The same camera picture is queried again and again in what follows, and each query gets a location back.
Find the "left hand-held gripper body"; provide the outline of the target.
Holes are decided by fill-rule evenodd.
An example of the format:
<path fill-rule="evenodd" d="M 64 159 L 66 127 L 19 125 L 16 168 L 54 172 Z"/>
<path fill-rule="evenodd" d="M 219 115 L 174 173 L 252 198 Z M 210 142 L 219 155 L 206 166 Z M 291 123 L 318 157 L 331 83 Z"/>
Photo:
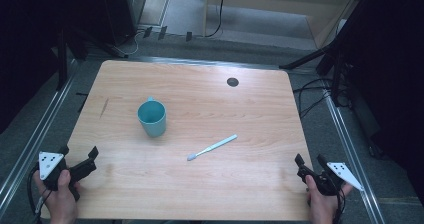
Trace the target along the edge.
<path fill-rule="evenodd" d="M 51 191 L 58 190 L 57 182 L 61 171 L 68 170 L 71 174 L 69 190 L 76 201 L 79 200 L 80 194 L 76 190 L 75 184 L 97 169 L 95 160 L 90 159 L 89 157 L 73 167 L 68 167 L 65 155 L 60 152 L 52 153 L 41 151 L 39 153 L 38 164 L 40 179 L 43 181 L 46 188 Z"/>

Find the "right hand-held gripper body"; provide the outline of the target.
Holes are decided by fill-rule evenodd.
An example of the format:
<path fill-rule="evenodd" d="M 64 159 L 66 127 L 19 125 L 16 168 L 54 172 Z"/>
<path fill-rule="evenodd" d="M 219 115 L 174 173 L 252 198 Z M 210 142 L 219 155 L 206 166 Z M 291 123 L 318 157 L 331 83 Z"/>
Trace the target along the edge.
<path fill-rule="evenodd" d="M 306 182 L 306 176 L 310 175 L 322 195 L 335 196 L 342 189 L 344 183 L 352 185 L 359 191 L 363 191 L 362 184 L 353 175 L 345 163 L 325 162 L 324 170 L 317 174 L 308 168 L 303 162 L 296 162 L 298 166 L 297 175 Z"/>

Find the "teal plastic cup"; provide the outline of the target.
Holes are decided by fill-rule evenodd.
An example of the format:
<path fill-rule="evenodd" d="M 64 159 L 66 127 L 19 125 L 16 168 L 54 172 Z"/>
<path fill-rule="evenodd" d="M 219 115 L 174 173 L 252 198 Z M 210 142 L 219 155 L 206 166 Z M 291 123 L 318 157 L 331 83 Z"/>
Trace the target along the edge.
<path fill-rule="evenodd" d="M 139 106 L 137 117 L 149 137 L 159 137 L 166 131 L 166 108 L 151 96 Z"/>

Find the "light blue toothbrush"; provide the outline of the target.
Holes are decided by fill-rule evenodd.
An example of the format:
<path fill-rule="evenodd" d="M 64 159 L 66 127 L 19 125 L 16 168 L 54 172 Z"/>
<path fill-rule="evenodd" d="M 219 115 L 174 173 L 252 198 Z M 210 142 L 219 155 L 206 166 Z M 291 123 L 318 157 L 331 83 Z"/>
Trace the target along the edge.
<path fill-rule="evenodd" d="M 186 160 L 187 160 L 187 161 L 192 161 L 192 160 L 196 159 L 198 156 L 203 155 L 203 154 L 205 154 L 205 153 L 207 153 L 207 152 L 210 152 L 210 151 L 212 151 L 212 150 L 214 150 L 214 149 L 216 149 L 216 148 L 218 148 L 218 147 L 220 147 L 220 146 L 223 146 L 223 145 L 225 145 L 226 143 L 231 142 L 231 141 L 233 141 L 233 140 L 235 140 L 235 139 L 237 139 L 237 138 L 238 138 L 238 135 L 237 135 L 237 134 L 234 134 L 234 135 L 232 135 L 232 136 L 230 136 L 230 137 L 227 137 L 227 138 L 225 138 L 225 139 L 223 139 L 223 140 L 221 140 L 221 141 L 218 141 L 217 143 L 214 143 L 214 144 L 212 144 L 212 145 L 210 145 L 210 146 L 206 147 L 204 150 L 202 150 L 202 151 L 200 151 L 200 152 L 190 154 L 190 155 L 187 157 L 187 159 L 186 159 Z"/>

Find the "person's right hand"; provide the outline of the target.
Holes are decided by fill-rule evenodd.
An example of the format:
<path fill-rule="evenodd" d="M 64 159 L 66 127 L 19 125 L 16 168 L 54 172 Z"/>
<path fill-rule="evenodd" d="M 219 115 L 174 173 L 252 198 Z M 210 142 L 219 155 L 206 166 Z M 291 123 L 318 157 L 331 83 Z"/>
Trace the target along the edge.
<path fill-rule="evenodd" d="M 305 177 L 310 201 L 309 219 L 312 224 L 334 224 L 339 209 L 336 196 L 322 195 L 312 176 Z"/>

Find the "person's left hand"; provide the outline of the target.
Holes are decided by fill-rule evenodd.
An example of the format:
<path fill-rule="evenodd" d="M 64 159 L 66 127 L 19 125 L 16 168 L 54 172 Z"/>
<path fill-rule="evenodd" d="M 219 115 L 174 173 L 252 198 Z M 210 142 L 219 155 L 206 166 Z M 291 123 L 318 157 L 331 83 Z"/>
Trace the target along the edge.
<path fill-rule="evenodd" d="M 69 190 L 70 180 L 70 172 L 62 170 L 57 182 L 58 190 L 49 192 L 40 179 L 39 171 L 33 174 L 33 181 L 50 213 L 50 224 L 75 224 L 77 220 L 78 208 L 75 198 Z"/>

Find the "black slanted stand leg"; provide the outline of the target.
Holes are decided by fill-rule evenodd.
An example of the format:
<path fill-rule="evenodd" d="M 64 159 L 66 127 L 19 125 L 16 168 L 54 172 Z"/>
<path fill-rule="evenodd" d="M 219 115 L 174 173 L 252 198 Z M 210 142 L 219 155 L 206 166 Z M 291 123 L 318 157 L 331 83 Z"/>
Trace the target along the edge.
<path fill-rule="evenodd" d="M 323 62 L 335 50 L 336 46 L 334 44 L 328 44 L 292 63 L 280 65 L 279 68 L 284 70 L 293 70 L 317 58 L 321 58 L 321 62 Z"/>

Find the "black cabinet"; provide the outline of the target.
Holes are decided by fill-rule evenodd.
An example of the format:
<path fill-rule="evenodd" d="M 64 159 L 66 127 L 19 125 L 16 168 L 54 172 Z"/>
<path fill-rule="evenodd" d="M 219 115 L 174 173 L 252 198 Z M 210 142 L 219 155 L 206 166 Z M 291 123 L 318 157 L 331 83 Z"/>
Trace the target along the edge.
<path fill-rule="evenodd" d="M 146 0 L 104 0 L 105 38 L 108 43 L 120 45 L 136 34 L 145 2 Z"/>

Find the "long metal floor rail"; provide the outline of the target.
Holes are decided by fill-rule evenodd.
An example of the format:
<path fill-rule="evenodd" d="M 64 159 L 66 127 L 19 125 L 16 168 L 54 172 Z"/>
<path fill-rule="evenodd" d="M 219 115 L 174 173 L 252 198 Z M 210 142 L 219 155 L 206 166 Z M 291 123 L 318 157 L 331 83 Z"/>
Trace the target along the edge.
<path fill-rule="evenodd" d="M 363 189 L 360 191 L 360 195 L 367 211 L 368 217 L 371 221 L 371 224 L 386 224 L 385 218 L 383 217 L 377 198 L 365 173 L 363 165 L 360 162 L 358 153 L 354 146 L 354 142 L 352 141 L 351 135 L 348 132 L 342 114 L 339 108 L 336 107 L 333 103 L 330 96 L 330 92 L 324 91 L 324 95 L 326 96 L 327 107 L 338 132 L 342 147 L 345 151 L 347 160 L 352 169 L 352 173 L 359 180 L 360 184 L 363 187 Z"/>
<path fill-rule="evenodd" d="M 58 111 L 73 84 L 81 64 L 73 59 L 62 87 L 56 87 L 54 74 L 15 120 L 0 134 L 0 220 L 10 207 L 19 186 L 26 177 Z"/>

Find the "black upright stand post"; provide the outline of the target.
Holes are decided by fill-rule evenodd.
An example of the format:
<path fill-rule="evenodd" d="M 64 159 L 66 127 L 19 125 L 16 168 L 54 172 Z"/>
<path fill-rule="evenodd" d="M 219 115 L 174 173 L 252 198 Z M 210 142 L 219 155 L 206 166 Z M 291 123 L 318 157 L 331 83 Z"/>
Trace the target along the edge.
<path fill-rule="evenodd" d="M 64 28 L 62 28 L 58 32 L 58 47 L 57 47 L 58 61 L 59 61 L 58 84 L 57 84 L 58 90 L 61 90 L 63 88 L 63 86 L 65 85 L 66 80 L 67 80 L 68 63 L 67 63 L 67 47 L 66 47 L 66 36 L 65 36 L 65 34 L 66 34 L 66 32 L 65 32 Z"/>
<path fill-rule="evenodd" d="M 340 105 L 338 101 L 338 96 L 339 96 L 339 86 L 340 86 L 342 64 L 343 64 L 343 54 L 341 52 L 338 52 L 334 61 L 333 82 L 331 87 L 331 99 L 333 101 L 333 104 L 336 107 Z"/>

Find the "metal rail behind table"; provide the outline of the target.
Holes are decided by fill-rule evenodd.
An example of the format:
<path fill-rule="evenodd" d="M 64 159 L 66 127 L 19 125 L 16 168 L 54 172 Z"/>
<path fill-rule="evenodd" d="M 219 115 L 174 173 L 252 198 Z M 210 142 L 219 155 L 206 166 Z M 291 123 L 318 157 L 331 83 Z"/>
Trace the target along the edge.
<path fill-rule="evenodd" d="M 216 61 L 216 60 L 197 60 L 197 59 L 184 59 L 184 58 L 168 58 L 168 57 L 151 57 L 141 56 L 135 58 L 93 58 L 99 60 L 101 63 L 104 61 L 129 61 L 129 62 L 146 62 L 154 64 L 181 64 L 181 65 L 205 65 L 205 66 L 225 66 L 225 67 L 240 67 L 261 70 L 280 70 L 278 65 L 272 64 L 255 64 L 243 63 L 232 61 Z"/>

